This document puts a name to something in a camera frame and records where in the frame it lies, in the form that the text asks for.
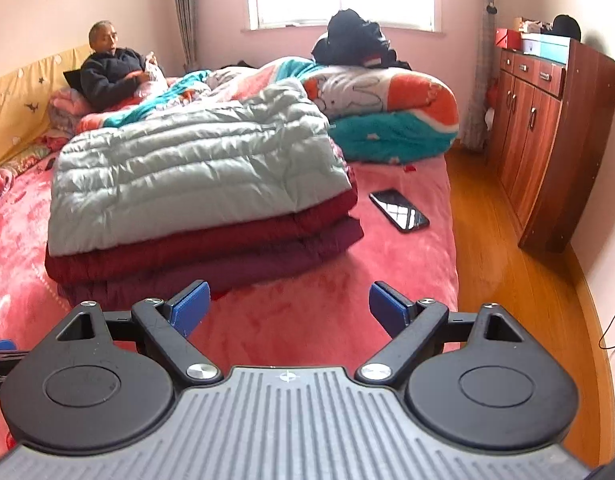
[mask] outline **black hat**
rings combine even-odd
[[[555,17],[550,34],[581,41],[581,27],[572,16],[567,14],[559,14]]]

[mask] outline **yellow headboard cushion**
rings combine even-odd
[[[80,68],[90,53],[81,45],[0,77],[0,164],[49,128],[51,93],[67,86],[63,72]]]

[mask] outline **wooden floor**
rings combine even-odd
[[[579,413],[565,447],[589,466],[599,461],[599,392],[591,343],[561,255],[540,259],[517,247],[510,209],[479,155],[446,155],[459,271],[459,310],[502,304],[574,378]]]

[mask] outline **baseboard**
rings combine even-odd
[[[603,329],[599,322],[590,287],[585,280],[578,258],[568,244],[563,252],[565,263],[574,280],[576,295],[581,303],[585,324],[590,335],[591,351],[596,369],[596,380],[599,388],[599,409],[601,419],[601,444],[599,446],[599,464],[610,462],[615,457],[615,399],[612,374],[609,368],[607,351],[599,347],[599,339],[603,336]]]

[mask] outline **drawer handle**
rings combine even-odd
[[[537,109],[532,108],[532,111],[529,114],[529,129],[534,131],[534,126],[537,123]]]

